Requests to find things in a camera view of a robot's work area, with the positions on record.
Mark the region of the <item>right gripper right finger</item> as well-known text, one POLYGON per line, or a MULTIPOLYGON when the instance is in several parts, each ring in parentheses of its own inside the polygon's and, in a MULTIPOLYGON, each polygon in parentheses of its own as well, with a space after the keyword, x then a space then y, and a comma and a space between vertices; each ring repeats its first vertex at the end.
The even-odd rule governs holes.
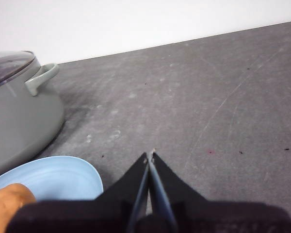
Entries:
POLYGON ((152 153, 149 161, 180 233, 291 233, 291 217, 286 210, 263 202, 208 200, 157 153, 152 153))

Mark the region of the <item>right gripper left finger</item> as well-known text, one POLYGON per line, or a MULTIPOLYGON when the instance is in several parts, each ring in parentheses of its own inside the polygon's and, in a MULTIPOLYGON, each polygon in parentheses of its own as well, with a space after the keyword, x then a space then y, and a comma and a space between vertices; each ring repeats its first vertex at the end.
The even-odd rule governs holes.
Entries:
POLYGON ((148 167, 143 153, 95 200, 28 204, 8 224, 8 233, 146 233, 148 167))

